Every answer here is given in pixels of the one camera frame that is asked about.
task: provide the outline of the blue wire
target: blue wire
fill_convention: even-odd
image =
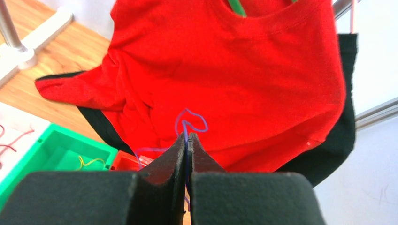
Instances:
[[[185,140],[185,155],[186,155],[185,184],[186,184],[186,187],[187,187],[188,194],[191,195],[191,191],[190,191],[191,184],[190,184],[189,176],[188,176],[188,172],[189,172],[189,171],[188,171],[189,160],[188,160],[188,129],[187,129],[187,125],[190,126],[190,127],[192,128],[192,130],[197,131],[197,132],[206,132],[206,131],[209,130],[209,127],[207,126],[207,123],[206,123],[205,118],[203,118],[201,115],[199,115],[199,114],[197,114],[197,113],[194,113],[194,112],[192,112],[191,110],[189,110],[189,109],[186,108],[186,109],[184,109],[184,110],[177,116],[176,122],[175,122],[175,124],[174,124],[174,129],[175,129],[175,131],[176,131],[177,137],[178,137],[178,135],[179,135],[178,129],[177,129],[178,122],[180,121],[182,115],[183,115],[185,112],[188,112],[188,113],[190,113],[191,115],[194,115],[194,116],[199,117],[199,118],[203,121],[203,123],[205,124],[205,128],[204,128],[204,129],[197,129],[197,128],[194,127],[190,122],[188,122],[188,121],[186,121],[186,120],[182,120],[183,129],[184,129],[184,140]]]
[[[182,123],[182,125],[183,125],[183,129],[184,129],[184,142],[185,142],[185,149],[184,149],[184,151],[185,151],[185,155],[186,155],[185,184],[186,184],[186,187],[187,187],[188,194],[191,195],[191,193],[190,193],[190,182],[189,182],[189,176],[188,176],[188,172],[189,172],[189,170],[188,170],[188,169],[189,169],[189,168],[188,168],[188,167],[189,167],[189,159],[188,159],[188,128],[187,128],[187,126],[190,126],[192,130],[194,130],[194,131],[196,131],[196,132],[201,132],[201,133],[208,131],[208,130],[209,130],[209,127],[208,127],[208,125],[207,125],[207,123],[206,123],[205,118],[203,118],[203,116],[201,116],[201,115],[199,115],[199,114],[197,114],[197,113],[194,113],[194,112],[192,112],[191,110],[185,108],[185,109],[177,116],[176,122],[175,122],[175,124],[174,124],[174,130],[175,130],[175,132],[176,132],[176,134],[177,134],[177,138],[178,138],[178,136],[179,136],[179,133],[178,133],[178,123],[179,123],[181,117],[183,116],[183,114],[184,114],[185,112],[188,112],[188,113],[190,113],[190,114],[193,115],[193,116],[199,117],[199,118],[203,121],[203,124],[205,125],[205,128],[204,128],[204,129],[198,129],[198,128],[194,127],[194,126],[193,126],[190,122],[188,122],[187,120],[182,120],[182,121],[181,121],[181,123]],[[139,169],[142,169],[142,165],[141,165],[141,162],[140,162],[140,160],[139,160],[139,157],[138,157],[138,154],[137,154],[137,153],[139,153],[139,152],[141,152],[141,151],[157,151],[157,152],[160,151],[160,152],[165,152],[167,149],[168,149],[168,148],[163,148],[163,149],[158,149],[158,148],[141,148],[141,149],[138,149],[137,151],[133,152],[134,155],[135,155],[135,157],[137,158]],[[188,198],[185,197],[185,200],[186,200],[187,203],[188,203],[188,211],[191,211],[191,206],[190,206],[190,202],[188,201]]]

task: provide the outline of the cloth hanger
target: cloth hanger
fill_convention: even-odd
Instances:
[[[351,19],[350,19],[350,33],[357,33],[357,5],[358,0],[352,0],[351,3]]]

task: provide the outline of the wooden floor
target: wooden floor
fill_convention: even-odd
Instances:
[[[54,14],[53,10],[35,0],[5,2],[20,39]],[[101,63],[108,45],[106,38],[73,22],[38,53],[37,66],[19,72],[0,89],[0,102],[103,142],[75,106],[45,100],[39,95],[34,80],[49,74],[94,68]],[[184,225],[191,224],[190,218],[189,213],[184,216]]]

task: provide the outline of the black fabric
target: black fabric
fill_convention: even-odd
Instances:
[[[347,90],[344,110],[326,141],[301,153],[277,171],[297,172],[315,187],[331,175],[349,156],[355,142],[355,114],[352,105],[352,73],[357,55],[357,35],[340,34],[340,55]]]
[[[45,80],[45,79],[57,79],[64,77],[74,77],[85,71],[78,71],[74,73],[65,73],[65,74],[56,74],[56,75],[47,75],[43,76],[36,81]],[[105,143],[110,146],[125,151],[134,155],[131,148],[124,142],[119,134],[116,132],[115,128],[112,126],[111,122],[105,117],[99,109],[91,109],[86,107],[77,106],[78,110],[85,117],[87,122],[91,125],[91,127],[97,132],[97,134],[102,138]]]

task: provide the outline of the red wire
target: red wire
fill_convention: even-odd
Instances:
[[[6,132],[6,130],[4,129],[3,125],[0,125],[0,128],[3,129],[0,134],[0,138],[1,138],[4,135],[4,132]]]
[[[1,132],[1,134],[0,134],[0,138],[1,138],[1,137],[4,135],[4,133],[6,132],[6,130],[5,130],[5,128],[4,128],[2,125],[0,125],[0,128],[2,128],[2,132]],[[15,140],[13,140],[10,144],[0,144],[0,146],[3,146],[3,147],[4,147],[3,150],[0,152],[0,156],[1,156],[8,148],[10,148],[10,149],[13,150],[14,152],[16,152],[16,149],[14,149],[14,148],[12,147],[12,145],[15,144],[15,142],[17,142],[17,141],[18,141],[19,139],[21,139],[23,136],[28,135],[28,134],[33,133],[33,132],[35,132],[35,130],[31,127],[31,130],[30,130],[30,131],[27,131],[27,132],[21,134],[19,137],[17,137]],[[3,164],[0,162],[0,170],[1,170],[2,167],[3,167]]]

